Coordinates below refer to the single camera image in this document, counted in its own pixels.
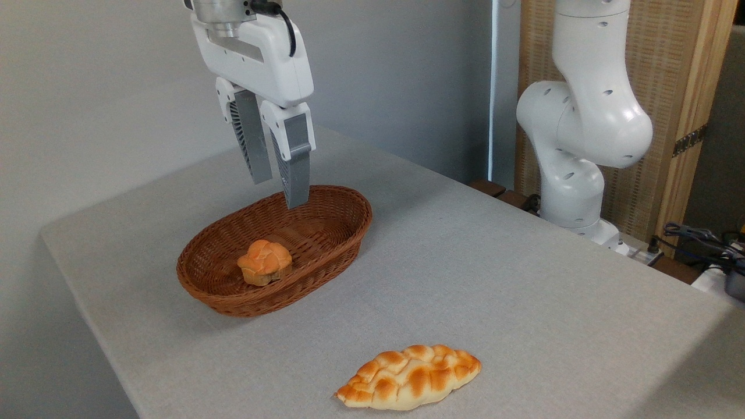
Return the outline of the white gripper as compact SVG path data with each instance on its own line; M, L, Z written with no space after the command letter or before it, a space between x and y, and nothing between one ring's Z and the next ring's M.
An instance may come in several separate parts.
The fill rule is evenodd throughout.
M253 183L272 179L262 116L271 132L287 207L303 206L310 191L310 154L317 146L311 112L304 102L313 94L314 83L300 29L293 26L296 50L291 56L282 17L258 15L242 22L236 38L215 35L195 14L191 23L207 68L220 76L215 88L221 111ZM259 108L256 95L271 102Z

